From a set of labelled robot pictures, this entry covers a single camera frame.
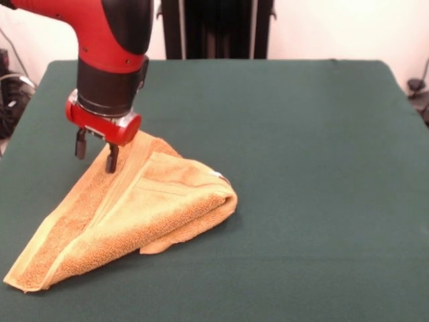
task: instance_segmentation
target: white wall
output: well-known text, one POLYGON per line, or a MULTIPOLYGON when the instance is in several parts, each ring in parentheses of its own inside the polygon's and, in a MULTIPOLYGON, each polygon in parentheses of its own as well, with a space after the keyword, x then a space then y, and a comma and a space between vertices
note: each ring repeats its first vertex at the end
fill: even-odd
MULTIPOLYGON (((380 59, 405 90, 410 77, 421 75, 429 56, 427 0, 276 0, 275 8, 271 59, 380 59)), ((76 36, 65 23, 0 8, 0 27, 37 82, 50 61, 76 58, 76 36)), ((1 36, 0 46, 8 48, 1 36)), ((154 23, 148 54, 165 59, 161 18, 154 23)))

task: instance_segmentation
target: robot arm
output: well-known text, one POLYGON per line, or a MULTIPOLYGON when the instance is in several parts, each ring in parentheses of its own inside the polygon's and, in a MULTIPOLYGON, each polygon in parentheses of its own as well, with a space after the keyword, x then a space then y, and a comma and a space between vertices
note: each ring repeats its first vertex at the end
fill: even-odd
POLYGON ((118 146, 129 143, 140 125, 141 117, 132 106, 147 70, 154 1, 0 0, 0 4, 66 22, 76 32, 77 84, 66 104, 68 119, 79 127, 75 154, 84 158, 84 134, 96 134, 111 145, 107 172, 114 172, 118 146))

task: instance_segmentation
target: folded towel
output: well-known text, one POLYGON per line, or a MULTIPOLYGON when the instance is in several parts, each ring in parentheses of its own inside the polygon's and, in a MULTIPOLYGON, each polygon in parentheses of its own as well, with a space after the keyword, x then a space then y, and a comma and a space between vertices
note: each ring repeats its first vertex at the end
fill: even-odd
POLYGON ((156 254, 234 213, 237 195, 212 168, 140 131, 105 173, 106 146, 42 222, 4 283, 46 290, 126 254, 156 254))

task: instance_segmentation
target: orange towel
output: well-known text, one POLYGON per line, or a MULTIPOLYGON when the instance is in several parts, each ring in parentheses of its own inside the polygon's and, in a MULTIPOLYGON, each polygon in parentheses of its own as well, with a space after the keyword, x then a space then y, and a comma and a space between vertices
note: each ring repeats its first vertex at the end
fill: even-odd
POLYGON ((105 173, 106 146, 39 226, 4 278, 46 290, 136 250, 156 254, 220 224, 237 195, 219 173, 140 131, 105 173))

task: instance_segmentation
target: table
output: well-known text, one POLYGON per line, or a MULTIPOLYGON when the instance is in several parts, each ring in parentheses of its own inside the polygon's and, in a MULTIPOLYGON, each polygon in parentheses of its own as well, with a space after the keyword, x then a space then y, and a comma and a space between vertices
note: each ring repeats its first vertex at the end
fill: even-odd
MULTIPOLYGON (((75 80, 49 65, 0 163, 2 276, 103 146, 73 155, 75 80)), ((153 61, 135 109, 237 212, 46 292, 3 284, 0 321, 429 321, 429 135, 384 63, 153 61)))

